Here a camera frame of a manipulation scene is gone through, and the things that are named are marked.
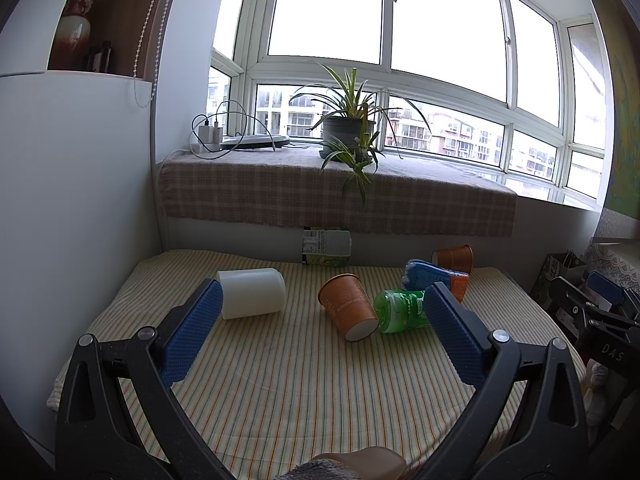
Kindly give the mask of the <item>white charger adapters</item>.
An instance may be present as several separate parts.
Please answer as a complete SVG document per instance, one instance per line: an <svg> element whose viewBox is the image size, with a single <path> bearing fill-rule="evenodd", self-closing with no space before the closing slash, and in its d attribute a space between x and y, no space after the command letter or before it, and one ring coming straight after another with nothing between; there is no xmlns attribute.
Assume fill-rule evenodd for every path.
<svg viewBox="0 0 640 480"><path fill-rule="evenodd" d="M221 151L222 129L219 126L202 125L198 127L198 142L203 153Z"/></svg>

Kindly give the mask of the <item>green plastic bottle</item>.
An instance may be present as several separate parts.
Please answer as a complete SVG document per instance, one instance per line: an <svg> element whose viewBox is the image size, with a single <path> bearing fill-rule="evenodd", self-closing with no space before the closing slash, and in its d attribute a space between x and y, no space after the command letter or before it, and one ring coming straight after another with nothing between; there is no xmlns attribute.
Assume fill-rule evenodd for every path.
<svg viewBox="0 0 640 480"><path fill-rule="evenodd" d="M378 330L394 334L430 325L423 309L424 292L401 289L382 290L373 301Z"/></svg>

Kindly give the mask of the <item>brown slipper with fur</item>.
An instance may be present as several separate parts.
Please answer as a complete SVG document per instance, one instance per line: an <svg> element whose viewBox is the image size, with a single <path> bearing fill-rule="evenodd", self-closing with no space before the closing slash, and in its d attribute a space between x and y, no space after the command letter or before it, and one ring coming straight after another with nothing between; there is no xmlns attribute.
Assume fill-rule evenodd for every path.
<svg viewBox="0 0 640 480"><path fill-rule="evenodd" d="M396 452L382 446L369 446L349 453L323 453L294 467L278 479L400 479L408 468Z"/></svg>

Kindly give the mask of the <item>white lace cloth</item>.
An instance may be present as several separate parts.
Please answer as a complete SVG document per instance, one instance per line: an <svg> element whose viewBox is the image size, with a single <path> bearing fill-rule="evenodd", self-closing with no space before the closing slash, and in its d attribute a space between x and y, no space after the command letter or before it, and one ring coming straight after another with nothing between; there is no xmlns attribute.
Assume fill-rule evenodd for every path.
<svg viewBox="0 0 640 480"><path fill-rule="evenodd" d="M623 288L639 290L638 242L592 243L585 252L587 270L597 271Z"/></svg>

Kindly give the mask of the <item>plaid window sill cloth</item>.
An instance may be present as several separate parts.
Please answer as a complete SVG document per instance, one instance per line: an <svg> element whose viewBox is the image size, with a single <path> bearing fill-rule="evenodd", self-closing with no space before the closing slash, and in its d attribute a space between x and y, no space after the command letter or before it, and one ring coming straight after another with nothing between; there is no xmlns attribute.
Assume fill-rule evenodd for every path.
<svg viewBox="0 0 640 480"><path fill-rule="evenodd" d="M165 214L354 233L508 237L518 196L505 186L423 158L387 156L364 170L324 162L315 148L183 155L160 167Z"/></svg>

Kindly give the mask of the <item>dark bottle on shelf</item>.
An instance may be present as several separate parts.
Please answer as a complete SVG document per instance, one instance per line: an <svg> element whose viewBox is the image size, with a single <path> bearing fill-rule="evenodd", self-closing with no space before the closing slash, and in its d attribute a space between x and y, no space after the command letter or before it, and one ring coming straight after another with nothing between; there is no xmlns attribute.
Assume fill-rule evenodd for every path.
<svg viewBox="0 0 640 480"><path fill-rule="evenodd" d="M88 70L93 73L106 74L110 69L113 54L112 43L104 40L99 49L96 49L89 58Z"/></svg>

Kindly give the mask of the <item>blue plastic bottle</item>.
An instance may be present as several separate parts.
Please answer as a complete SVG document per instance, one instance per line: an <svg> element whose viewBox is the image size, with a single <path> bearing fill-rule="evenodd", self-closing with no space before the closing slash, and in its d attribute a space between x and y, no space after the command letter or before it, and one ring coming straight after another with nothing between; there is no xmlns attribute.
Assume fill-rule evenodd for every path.
<svg viewBox="0 0 640 480"><path fill-rule="evenodd" d="M420 259L407 262L401 288L408 292L424 292L435 283L444 284L458 301L462 301L469 285L469 274L447 270Z"/></svg>

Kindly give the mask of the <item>striped table cloth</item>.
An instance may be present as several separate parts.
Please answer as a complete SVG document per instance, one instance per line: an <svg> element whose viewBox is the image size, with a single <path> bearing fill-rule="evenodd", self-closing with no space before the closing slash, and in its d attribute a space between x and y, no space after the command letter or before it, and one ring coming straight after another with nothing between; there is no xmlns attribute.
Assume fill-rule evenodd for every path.
<svg viewBox="0 0 640 480"><path fill-rule="evenodd" d="M323 453L382 446L414 475L454 426L474 388L462 382L429 326L349 342L318 301L332 276L352 273L368 297L400 289L401 270L352 266L344 271L273 263L286 284L276 313L225 320L220 315L186 378L171 390L228 479L275 479ZM255 259L174 250L140 263L85 334L99 341L130 338L157 326L218 271L262 269ZM586 369L550 316L518 284L494 268L472 271L462 301L488 330L505 330L523 344L563 339L580 392ZM58 421L68 363L48 401ZM480 458L503 445L525 391L517 382Z"/></svg>

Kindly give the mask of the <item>white window frame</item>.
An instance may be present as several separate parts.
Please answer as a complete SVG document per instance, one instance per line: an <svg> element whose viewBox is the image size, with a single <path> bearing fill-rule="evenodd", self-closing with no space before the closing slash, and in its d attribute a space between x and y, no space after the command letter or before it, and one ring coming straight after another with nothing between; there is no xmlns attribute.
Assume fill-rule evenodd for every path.
<svg viewBox="0 0 640 480"><path fill-rule="evenodd" d="M261 133L318 139L346 87L378 150L603 203L611 84L591 0L221 0L209 87Z"/></svg>

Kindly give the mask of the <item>white plastic cup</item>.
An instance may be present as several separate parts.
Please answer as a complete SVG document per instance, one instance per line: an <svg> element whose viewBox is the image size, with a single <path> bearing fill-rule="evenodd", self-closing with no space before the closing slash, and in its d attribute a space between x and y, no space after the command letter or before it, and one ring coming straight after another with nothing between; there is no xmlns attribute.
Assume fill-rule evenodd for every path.
<svg viewBox="0 0 640 480"><path fill-rule="evenodd" d="M225 320L276 313L285 306L286 284L276 269L218 271L216 281L224 295Z"/></svg>

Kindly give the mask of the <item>dark patterned paper bag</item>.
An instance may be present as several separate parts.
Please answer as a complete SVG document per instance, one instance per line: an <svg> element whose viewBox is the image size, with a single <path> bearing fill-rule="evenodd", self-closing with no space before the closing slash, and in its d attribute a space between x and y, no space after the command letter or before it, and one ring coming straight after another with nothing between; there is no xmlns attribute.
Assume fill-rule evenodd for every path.
<svg viewBox="0 0 640 480"><path fill-rule="evenodd" d="M579 286L582 274L586 272L586 263L574 252L556 252L544 259L530 296L544 310L551 304L550 286L555 278L565 278L570 284Z"/></svg>

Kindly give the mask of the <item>red brown ceramic vase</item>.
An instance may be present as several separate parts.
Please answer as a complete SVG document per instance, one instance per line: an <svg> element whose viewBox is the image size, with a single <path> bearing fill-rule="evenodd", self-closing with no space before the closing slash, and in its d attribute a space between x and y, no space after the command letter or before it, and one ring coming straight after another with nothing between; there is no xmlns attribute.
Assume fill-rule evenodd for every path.
<svg viewBox="0 0 640 480"><path fill-rule="evenodd" d="M89 47L94 0L66 0L51 47L50 70L79 70Z"/></svg>

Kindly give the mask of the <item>potted spider plant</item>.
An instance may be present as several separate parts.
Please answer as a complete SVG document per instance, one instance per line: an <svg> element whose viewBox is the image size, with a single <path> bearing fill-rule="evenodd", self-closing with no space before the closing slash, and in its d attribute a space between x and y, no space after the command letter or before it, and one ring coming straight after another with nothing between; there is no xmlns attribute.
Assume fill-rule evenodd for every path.
<svg viewBox="0 0 640 480"><path fill-rule="evenodd" d="M329 84L303 84L292 95L293 99L307 98L320 104L322 113L310 126L312 130L320 128L321 170L331 164L337 164L348 171L342 190L353 186L360 200L368 199L368 187L371 185L369 168L378 169L383 151L378 147L380 130L376 122L381 119L395 132L392 114L398 112L398 106L378 104L374 92L367 92L366 83L358 79L358 70L353 67L338 72L326 63L320 65L329 77Z"/></svg>

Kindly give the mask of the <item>orange paper cup rear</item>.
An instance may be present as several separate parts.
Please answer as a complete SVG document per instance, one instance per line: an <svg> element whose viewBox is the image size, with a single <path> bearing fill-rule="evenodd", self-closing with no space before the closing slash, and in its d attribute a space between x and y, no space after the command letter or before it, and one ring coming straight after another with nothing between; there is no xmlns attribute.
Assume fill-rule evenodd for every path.
<svg viewBox="0 0 640 480"><path fill-rule="evenodd" d="M431 263L440 268L469 274L473 270L474 255L469 245L434 250Z"/></svg>

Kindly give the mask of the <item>white cabinet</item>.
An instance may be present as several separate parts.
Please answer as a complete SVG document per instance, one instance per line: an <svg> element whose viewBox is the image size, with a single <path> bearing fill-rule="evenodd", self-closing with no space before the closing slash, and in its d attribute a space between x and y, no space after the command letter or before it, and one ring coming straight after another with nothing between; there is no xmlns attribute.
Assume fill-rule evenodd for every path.
<svg viewBox="0 0 640 480"><path fill-rule="evenodd" d="M1 29L1 395L54 450L47 400L76 338L160 248L152 172L172 0L105 0L108 74L50 70L66 0L18 0Z"/></svg>

